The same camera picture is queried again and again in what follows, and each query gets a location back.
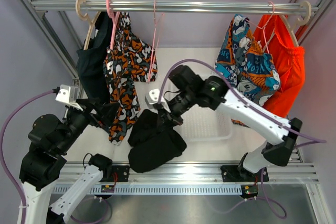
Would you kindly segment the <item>dark navy sport shorts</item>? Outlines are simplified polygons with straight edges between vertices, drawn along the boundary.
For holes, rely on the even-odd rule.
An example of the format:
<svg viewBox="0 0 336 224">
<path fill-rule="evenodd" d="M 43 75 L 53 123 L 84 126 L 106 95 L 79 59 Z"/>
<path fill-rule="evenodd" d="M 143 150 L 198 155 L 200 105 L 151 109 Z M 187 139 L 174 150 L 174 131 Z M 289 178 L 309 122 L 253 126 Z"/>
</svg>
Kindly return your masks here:
<svg viewBox="0 0 336 224">
<path fill-rule="evenodd" d="M 103 63 L 110 47 L 112 20 L 106 12 L 100 13 L 94 25 L 96 35 L 90 39 L 87 49 L 77 50 L 77 72 L 81 85 L 90 99 L 109 103 L 109 91 L 103 73 Z"/>
</svg>

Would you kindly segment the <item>orange black camouflage shorts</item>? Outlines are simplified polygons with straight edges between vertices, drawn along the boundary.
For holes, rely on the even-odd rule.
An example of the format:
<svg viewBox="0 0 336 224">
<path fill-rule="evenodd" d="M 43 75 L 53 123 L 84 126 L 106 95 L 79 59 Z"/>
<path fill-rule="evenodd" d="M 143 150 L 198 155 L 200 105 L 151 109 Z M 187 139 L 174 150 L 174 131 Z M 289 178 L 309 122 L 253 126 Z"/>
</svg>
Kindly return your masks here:
<svg viewBox="0 0 336 224">
<path fill-rule="evenodd" d="M 132 32 L 129 13 L 120 12 L 113 25 L 116 30 L 113 48 L 107 48 L 103 73 L 110 102 L 119 104 L 112 126 L 109 127 L 109 141 L 119 145 L 138 120 L 141 110 L 135 83 L 155 81 L 158 67 L 155 61 L 149 79 L 151 57 L 155 50 Z"/>
</svg>

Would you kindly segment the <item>thin pink wire hanger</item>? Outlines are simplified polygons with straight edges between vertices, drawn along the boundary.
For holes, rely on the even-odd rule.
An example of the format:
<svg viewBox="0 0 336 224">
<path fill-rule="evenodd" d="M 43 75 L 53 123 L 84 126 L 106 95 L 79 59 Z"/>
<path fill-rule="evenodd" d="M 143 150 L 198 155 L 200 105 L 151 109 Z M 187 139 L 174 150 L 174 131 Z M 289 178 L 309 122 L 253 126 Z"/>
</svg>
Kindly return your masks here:
<svg viewBox="0 0 336 224">
<path fill-rule="evenodd" d="M 151 82 L 151 79 L 153 77 L 153 69 L 154 69 L 154 64 L 156 61 L 156 50 L 157 47 L 160 43 L 160 36 L 161 36 L 161 29 L 162 29 L 162 20 L 165 16 L 164 13 L 161 13 L 159 16 L 156 15 L 157 11 L 157 0 L 154 0 L 153 4 L 153 21 L 154 21 L 154 32 L 153 32 L 153 40 L 152 40 L 152 51 L 151 51 L 151 57 L 150 57 L 150 66 L 148 69 L 148 80 L 147 83 Z"/>
</svg>

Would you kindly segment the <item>beige wooden hanger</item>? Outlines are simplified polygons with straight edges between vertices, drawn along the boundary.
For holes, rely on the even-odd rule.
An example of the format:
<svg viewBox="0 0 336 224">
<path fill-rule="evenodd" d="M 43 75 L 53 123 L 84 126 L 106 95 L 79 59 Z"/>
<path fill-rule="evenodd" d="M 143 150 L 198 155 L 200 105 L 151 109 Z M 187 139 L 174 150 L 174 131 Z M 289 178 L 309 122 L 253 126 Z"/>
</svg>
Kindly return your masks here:
<svg viewBox="0 0 336 224">
<path fill-rule="evenodd" d="M 283 22 L 283 24 L 286 28 L 286 31 L 288 32 L 288 35 L 289 35 L 293 45 L 296 46 L 296 47 L 298 47 L 299 44 L 298 44 L 297 38 L 295 36 L 295 29 L 297 28 L 297 26 L 300 27 L 300 26 L 306 25 L 308 23 L 308 21 L 310 20 L 311 14 L 312 14 L 312 6 L 311 6 L 309 1 L 302 1 L 300 3 L 300 7 L 303 7 L 304 10 L 305 10 L 304 18 L 297 17 L 296 21 L 293 23 L 293 25 L 291 25 L 288 22 L 285 15 L 280 15 L 280 19 Z"/>
<path fill-rule="evenodd" d="M 82 14 L 81 10 L 80 10 L 80 5 L 82 3 L 85 3 L 85 2 L 86 2 L 86 0 L 76 0 L 76 3 L 75 3 L 75 11 L 76 11 L 76 14 L 77 14 L 78 18 L 82 21 L 87 22 L 88 25 L 89 25 L 88 32 L 87 32 L 87 35 L 86 35 L 86 39 L 85 39 L 85 42 L 84 42 L 84 45 L 83 45 L 83 50 L 87 50 L 88 47 L 89 47 L 90 38 L 91 38 L 91 35 L 92 35 L 92 32 L 93 32 L 93 29 L 95 28 L 95 24 L 97 22 L 97 19 L 99 18 L 100 13 L 101 13 L 101 12 L 96 12 L 93 19 L 90 18 L 88 13 Z"/>
</svg>

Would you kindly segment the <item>thick pink plastic hanger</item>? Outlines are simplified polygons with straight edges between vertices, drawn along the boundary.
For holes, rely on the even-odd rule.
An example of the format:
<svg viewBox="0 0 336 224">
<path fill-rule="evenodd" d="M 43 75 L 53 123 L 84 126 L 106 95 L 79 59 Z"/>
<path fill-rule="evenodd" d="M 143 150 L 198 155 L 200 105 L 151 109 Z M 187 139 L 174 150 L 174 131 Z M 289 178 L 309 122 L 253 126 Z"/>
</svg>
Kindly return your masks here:
<svg viewBox="0 0 336 224">
<path fill-rule="evenodd" d="M 112 6 L 112 0 L 106 0 L 107 14 L 109 18 L 112 20 L 112 33 L 111 33 L 111 41 L 110 41 L 110 50 L 112 51 L 114 48 L 114 40 L 116 36 L 116 29 L 117 29 L 120 12 L 114 12 L 111 6 Z"/>
</svg>

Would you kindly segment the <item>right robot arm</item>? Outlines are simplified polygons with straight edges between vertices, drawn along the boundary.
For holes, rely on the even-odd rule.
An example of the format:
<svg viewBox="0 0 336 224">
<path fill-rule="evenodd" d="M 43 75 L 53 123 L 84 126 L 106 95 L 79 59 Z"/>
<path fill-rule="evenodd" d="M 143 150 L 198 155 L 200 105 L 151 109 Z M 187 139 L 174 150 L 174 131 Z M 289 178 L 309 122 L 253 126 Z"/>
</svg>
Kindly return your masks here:
<svg viewBox="0 0 336 224">
<path fill-rule="evenodd" d="M 241 179 L 250 180 L 269 165 L 288 165 L 302 127 L 301 120 L 280 118 L 229 88 L 222 78 L 202 79 L 186 65 L 176 67 L 168 78 L 178 89 L 172 100 L 166 100 L 159 89 L 151 90 L 146 96 L 147 103 L 158 111 L 160 130 L 183 124 L 182 114 L 195 105 L 222 110 L 266 140 L 241 158 L 236 172 Z"/>
</svg>

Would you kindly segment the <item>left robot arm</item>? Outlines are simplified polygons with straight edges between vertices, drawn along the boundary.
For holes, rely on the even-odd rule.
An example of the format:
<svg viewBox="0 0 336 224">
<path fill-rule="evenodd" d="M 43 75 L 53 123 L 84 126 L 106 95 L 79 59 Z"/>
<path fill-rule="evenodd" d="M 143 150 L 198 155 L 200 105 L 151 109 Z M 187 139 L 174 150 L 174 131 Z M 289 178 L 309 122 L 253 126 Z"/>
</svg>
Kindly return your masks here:
<svg viewBox="0 0 336 224">
<path fill-rule="evenodd" d="M 69 108 L 64 121 L 53 114 L 42 115 L 28 134 L 31 145 L 19 173 L 25 194 L 23 223 L 67 223 L 96 183 L 118 178 L 112 160 L 95 154 L 75 183 L 59 200 L 49 203 L 70 147 L 88 125 L 111 126 L 119 108 L 116 103 L 100 104 L 92 99 L 77 102 L 79 106 Z"/>
</svg>

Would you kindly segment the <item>blue orange patterned shorts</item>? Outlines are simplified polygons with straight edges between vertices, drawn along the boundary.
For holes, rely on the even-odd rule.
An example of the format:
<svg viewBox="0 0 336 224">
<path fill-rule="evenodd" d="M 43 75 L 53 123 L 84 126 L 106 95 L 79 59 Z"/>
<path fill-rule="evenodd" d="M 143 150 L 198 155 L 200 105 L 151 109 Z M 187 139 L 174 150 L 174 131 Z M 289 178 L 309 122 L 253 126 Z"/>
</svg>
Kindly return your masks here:
<svg viewBox="0 0 336 224">
<path fill-rule="evenodd" d="M 215 69 L 232 87 L 261 107 L 281 86 L 272 55 L 264 52 L 260 41 L 254 38 L 249 19 L 239 14 L 229 24 Z"/>
</svg>

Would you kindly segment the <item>thin pink hanger right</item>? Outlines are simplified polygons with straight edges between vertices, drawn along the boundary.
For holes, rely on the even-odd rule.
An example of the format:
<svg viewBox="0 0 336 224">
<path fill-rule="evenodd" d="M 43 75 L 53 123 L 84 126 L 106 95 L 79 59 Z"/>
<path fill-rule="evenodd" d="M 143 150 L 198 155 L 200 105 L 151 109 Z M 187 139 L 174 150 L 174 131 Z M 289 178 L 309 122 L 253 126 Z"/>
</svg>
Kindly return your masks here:
<svg viewBox="0 0 336 224">
<path fill-rule="evenodd" d="M 267 38 L 266 38 L 266 34 L 265 34 L 265 30 L 266 30 L 266 26 L 268 25 L 269 21 L 271 20 L 271 18 L 273 17 L 274 13 L 275 13 L 275 5 L 272 1 L 268 1 L 268 4 L 271 5 L 271 8 L 272 8 L 272 12 L 268 18 L 268 20 L 264 23 L 264 25 L 262 27 L 252 23 L 251 21 L 247 20 L 246 22 L 249 23 L 249 24 L 252 24 L 253 26 L 255 26 L 256 28 L 260 29 L 262 31 L 262 35 L 263 35 L 263 38 L 264 38 L 264 41 L 265 41 L 265 47 L 266 47 L 266 50 L 267 50 L 267 54 L 270 54 L 270 51 L 269 51 L 269 48 L 268 48 L 268 41 L 267 41 Z"/>
</svg>

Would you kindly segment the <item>bright orange shorts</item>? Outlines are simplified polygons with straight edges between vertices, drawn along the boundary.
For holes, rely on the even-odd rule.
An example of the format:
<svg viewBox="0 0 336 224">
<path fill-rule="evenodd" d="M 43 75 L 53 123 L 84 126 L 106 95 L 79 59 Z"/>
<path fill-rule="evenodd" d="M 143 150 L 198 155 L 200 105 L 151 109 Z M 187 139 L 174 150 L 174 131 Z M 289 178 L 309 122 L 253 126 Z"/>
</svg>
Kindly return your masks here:
<svg viewBox="0 0 336 224">
<path fill-rule="evenodd" d="M 305 82 L 305 49 L 296 46 L 280 16 L 264 15 L 256 28 L 254 38 L 261 43 L 264 52 L 273 57 L 279 73 L 281 87 L 264 104 L 269 112 L 286 117 Z"/>
</svg>

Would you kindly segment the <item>white perforated plastic basket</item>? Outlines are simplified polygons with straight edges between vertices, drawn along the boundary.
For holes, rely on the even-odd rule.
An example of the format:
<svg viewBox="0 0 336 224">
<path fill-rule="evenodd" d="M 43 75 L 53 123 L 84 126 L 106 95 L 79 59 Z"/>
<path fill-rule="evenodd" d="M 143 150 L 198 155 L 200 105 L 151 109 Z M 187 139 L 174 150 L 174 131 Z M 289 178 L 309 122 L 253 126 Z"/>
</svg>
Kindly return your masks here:
<svg viewBox="0 0 336 224">
<path fill-rule="evenodd" d="M 182 122 L 174 125 L 174 129 L 185 141 L 220 141 L 231 137 L 230 117 L 218 108 L 228 90 L 221 78 L 203 79 L 195 75 L 188 80 L 171 78 L 171 82 L 177 94 L 169 96 L 168 104 L 174 118 Z"/>
</svg>

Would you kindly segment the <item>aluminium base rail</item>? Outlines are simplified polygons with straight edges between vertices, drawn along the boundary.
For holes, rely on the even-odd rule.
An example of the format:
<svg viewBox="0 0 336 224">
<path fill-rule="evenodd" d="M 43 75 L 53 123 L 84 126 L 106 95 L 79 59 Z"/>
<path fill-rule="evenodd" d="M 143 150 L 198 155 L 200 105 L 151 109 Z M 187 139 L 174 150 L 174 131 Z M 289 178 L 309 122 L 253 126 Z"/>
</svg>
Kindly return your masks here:
<svg viewBox="0 0 336 224">
<path fill-rule="evenodd" d="M 266 184 L 317 184 L 315 168 L 309 163 L 269 166 L 255 177 L 242 179 L 235 165 L 169 163 L 147 173 L 136 173 L 125 163 L 115 163 L 116 178 L 98 180 L 82 164 L 65 165 L 53 189 L 55 194 L 83 195 L 242 195 L 250 186 Z"/>
</svg>

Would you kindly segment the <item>aluminium hanging rail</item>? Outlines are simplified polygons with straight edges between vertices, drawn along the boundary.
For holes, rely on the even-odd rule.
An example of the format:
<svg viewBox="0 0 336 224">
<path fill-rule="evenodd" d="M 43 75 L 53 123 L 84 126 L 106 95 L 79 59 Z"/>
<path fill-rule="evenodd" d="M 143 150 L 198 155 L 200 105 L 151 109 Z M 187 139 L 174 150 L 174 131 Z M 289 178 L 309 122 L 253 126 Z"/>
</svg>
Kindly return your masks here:
<svg viewBox="0 0 336 224">
<path fill-rule="evenodd" d="M 76 9 L 76 0 L 33 0 L 35 10 L 70 11 Z M 84 0 L 79 4 L 84 10 L 107 10 L 106 0 Z M 115 11 L 152 12 L 154 0 L 112 0 L 110 7 Z M 268 2 L 195 2 L 195 1 L 155 1 L 155 10 L 163 13 L 240 13 L 240 14 L 306 15 L 311 10 L 313 16 L 318 7 L 301 3 Z"/>
</svg>

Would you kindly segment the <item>left aluminium frame post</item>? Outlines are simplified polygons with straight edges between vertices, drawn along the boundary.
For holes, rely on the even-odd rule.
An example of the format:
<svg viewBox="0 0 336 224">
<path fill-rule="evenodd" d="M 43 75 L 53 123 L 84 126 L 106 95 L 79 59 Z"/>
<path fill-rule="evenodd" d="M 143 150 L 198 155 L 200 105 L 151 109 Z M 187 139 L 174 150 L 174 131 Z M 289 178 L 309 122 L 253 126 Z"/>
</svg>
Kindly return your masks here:
<svg viewBox="0 0 336 224">
<path fill-rule="evenodd" d="M 47 19 L 47 11 L 35 10 L 33 0 L 20 0 L 20 2 L 22 3 L 23 7 L 28 11 L 29 15 L 33 18 L 38 28 L 42 31 L 43 35 L 46 38 L 46 41 L 50 44 L 51 48 L 56 53 L 59 60 L 65 66 L 72 78 L 77 79 L 78 74 L 75 61 L 72 59 L 70 53 L 68 52 L 65 45 L 62 43 L 56 31 Z"/>
</svg>

